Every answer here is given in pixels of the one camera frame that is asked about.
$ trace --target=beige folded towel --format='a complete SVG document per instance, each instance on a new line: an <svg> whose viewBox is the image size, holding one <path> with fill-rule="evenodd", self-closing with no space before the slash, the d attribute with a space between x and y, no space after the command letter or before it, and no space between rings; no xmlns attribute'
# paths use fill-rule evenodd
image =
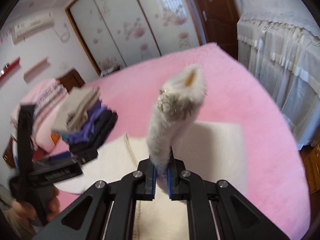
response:
<svg viewBox="0 0 320 240"><path fill-rule="evenodd" d="M99 87L73 88L61 106L51 131L58 134L79 131L88 120L87 111L99 100L99 96Z"/></svg>

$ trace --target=white fur toy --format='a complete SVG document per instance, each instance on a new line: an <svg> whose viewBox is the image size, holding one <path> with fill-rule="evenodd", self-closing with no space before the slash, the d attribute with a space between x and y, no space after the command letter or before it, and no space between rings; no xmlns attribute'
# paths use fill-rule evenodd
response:
<svg viewBox="0 0 320 240"><path fill-rule="evenodd" d="M186 67L162 86L147 134L150 158L158 175L166 174L170 146L173 152L179 150L183 136L196 120L205 92L199 65Z"/></svg>

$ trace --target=pink bedsheet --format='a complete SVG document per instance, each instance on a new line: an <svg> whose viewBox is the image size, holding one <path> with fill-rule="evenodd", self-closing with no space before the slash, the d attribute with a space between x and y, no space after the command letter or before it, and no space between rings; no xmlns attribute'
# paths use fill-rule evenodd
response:
<svg viewBox="0 0 320 240"><path fill-rule="evenodd" d="M198 120L241 125L248 159L247 198L290 239L301 239L309 227L310 203L295 141L270 96L216 44L143 62L88 84L99 85L103 103L119 115L107 141L123 133L144 137L163 82L194 63L203 67L208 86ZM63 150L67 146L60 141L55 152ZM76 198L61 192L61 208Z"/></svg>

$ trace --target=person's fingers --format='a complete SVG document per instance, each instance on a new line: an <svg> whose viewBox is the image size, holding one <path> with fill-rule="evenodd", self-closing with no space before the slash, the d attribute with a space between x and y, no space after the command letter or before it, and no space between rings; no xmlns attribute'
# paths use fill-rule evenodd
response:
<svg viewBox="0 0 320 240"><path fill-rule="evenodd" d="M59 193L60 193L60 191L59 191L56 187L54 187L54 195L55 195L55 196L58 196Z"/></svg>
<svg viewBox="0 0 320 240"><path fill-rule="evenodd" d="M53 212L47 215L47 220L50 222L52 221L57 215L59 215L59 212Z"/></svg>
<svg viewBox="0 0 320 240"><path fill-rule="evenodd" d="M60 202L57 197L54 197L52 200L50 200L48 208L52 212L59 212Z"/></svg>
<svg viewBox="0 0 320 240"><path fill-rule="evenodd" d="M23 218L33 219L36 216L36 210L30 203L27 202L13 201L12 209L18 216Z"/></svg>

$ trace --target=blue gripper pad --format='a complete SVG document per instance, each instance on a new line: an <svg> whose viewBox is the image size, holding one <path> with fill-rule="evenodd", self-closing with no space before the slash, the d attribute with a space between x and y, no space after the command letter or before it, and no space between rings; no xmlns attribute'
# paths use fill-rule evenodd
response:
<svg viewBox="0 0 320 240"><path fill-rule="evenodd" d="M167 190L169 198L172 199L171 171L169 168L167 168Z"/></svg>
<svg viewBox="0 0 320 240"><path fill-rule="evenodd" d="M156 179L157 179L157 170L155 167L153 167L153 174L152 174L152 194L153 198L155 197L156 194Z"/></svg>

